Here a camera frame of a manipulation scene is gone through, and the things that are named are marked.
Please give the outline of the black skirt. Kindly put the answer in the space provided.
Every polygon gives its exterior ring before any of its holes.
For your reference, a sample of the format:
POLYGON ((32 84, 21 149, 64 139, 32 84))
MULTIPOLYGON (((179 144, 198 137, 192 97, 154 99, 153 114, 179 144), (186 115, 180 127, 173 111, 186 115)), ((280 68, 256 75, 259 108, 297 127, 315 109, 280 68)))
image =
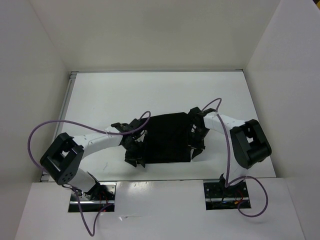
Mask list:
POLYGON ((146 164, 189 163, 191 121, 187 113, 152 116, 144 129, 143 160, 146 164))

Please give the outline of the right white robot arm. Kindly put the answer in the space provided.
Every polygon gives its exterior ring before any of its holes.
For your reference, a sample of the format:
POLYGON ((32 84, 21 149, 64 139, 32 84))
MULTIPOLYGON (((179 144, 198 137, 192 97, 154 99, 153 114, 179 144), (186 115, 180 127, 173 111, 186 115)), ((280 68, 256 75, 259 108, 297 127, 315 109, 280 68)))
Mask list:
POLYGON ((219 191, 225 197, 236 192, 237 185, 248 177, 247 172, 253 165, 272 154, 267 137, 255 119, 237 120, 214 109, 197 109, 188 115, 191 118, 189 145, 193 149, 192 159, 205 149, 205 137, 210 130, 225 136, 227 164, 219 184, 219 191))

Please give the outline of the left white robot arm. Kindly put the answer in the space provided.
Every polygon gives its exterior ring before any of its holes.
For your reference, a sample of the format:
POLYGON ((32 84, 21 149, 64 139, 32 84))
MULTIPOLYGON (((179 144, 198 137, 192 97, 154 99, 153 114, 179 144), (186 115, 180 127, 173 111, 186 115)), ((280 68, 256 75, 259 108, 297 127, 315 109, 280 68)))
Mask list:
POLYGON ((131 124, 113 123, 102 132, 70 136, 59 134, 40 159, 41 166, 59 186, 69 185, 88 200, 94 200, 106 190, 89 172, 80 168, 81 161, 101 150, 122 146, 135 151, 144 124, 134 119, 131 124))

